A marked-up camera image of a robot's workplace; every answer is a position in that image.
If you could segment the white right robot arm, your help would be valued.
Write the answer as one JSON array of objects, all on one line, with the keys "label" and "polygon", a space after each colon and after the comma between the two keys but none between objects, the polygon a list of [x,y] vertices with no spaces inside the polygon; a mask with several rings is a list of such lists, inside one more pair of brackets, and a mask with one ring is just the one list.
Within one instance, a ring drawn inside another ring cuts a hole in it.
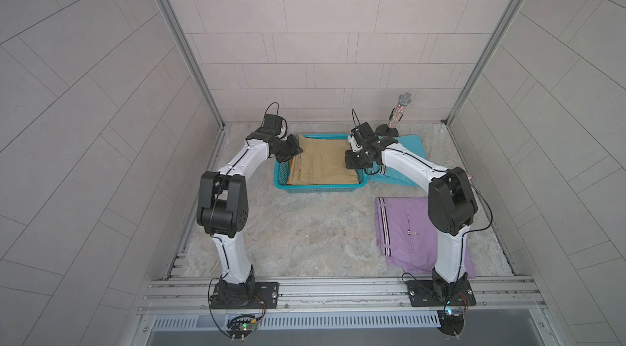
[{"label": "white right robot arm", "polygon": [[349,169],[379,166],[393,168],[428,194],[428,216],[438,230],[438,256],[432,273],[433,289],[448,299],[469,284],[466,273],[466,240],[478,212],[478,202],[466,171],[446,169],[414,154],[394,137],[365,137],[359,130],[348,136]]}]

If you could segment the teal pants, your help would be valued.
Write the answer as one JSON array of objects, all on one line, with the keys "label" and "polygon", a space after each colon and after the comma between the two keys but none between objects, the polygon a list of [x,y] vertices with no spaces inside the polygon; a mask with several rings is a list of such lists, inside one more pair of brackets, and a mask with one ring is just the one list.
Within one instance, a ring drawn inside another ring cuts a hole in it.
[{"label": "teal pants", "polygon": [[393,152],[391,155],[385,154],[383,164],[373,163],[371,168],[366,168],[368,179],[380,183],[393,184],[398,186],[418,186],[426,189],[428,186],[428,175],[425,173],[424,163],[420,163],[416,158],[425,159],[425,149],[422,139],[418,135],[407,135],[397,137],[397,144],[393,148],[400,148],[405,155]]}]

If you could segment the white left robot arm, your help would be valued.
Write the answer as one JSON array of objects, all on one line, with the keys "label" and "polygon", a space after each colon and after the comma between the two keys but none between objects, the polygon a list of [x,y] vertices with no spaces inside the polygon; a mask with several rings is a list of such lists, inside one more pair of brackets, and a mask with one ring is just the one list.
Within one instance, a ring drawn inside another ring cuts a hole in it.
[{"label": "white left robot arm", "polygon": [[241,235],[249,216],[248,179],[268,158],[287,162],[301,152],[292,134],[252,133],[231,161],[201,176],[197,224],[217,248],[222,272],[214,295],[220,305],[247,303],[255,295],[254,268]]}]

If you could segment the khaki pants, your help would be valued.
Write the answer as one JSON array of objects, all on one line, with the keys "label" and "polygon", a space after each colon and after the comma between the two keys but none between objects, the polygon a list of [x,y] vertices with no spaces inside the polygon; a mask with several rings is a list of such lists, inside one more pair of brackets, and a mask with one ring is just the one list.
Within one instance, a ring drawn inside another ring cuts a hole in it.
[{"label": "khaki pants", "polygon": [[358,174],[347,169],[346,139],[319,139],[298,136],[302,153],[290,161],[288,186],[357,185]]}]

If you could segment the purple pants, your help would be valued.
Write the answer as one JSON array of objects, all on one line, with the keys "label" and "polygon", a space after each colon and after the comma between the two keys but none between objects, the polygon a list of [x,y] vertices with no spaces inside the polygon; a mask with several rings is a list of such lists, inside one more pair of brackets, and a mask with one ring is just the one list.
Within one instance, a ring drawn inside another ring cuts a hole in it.
[{"label": "purple pants", "polygon": [[435,271],[448,282],[476,277],[467,237],[439,231],[427,197],[378,197],[374,209],[378,246],[389,266],[410,274]]}]

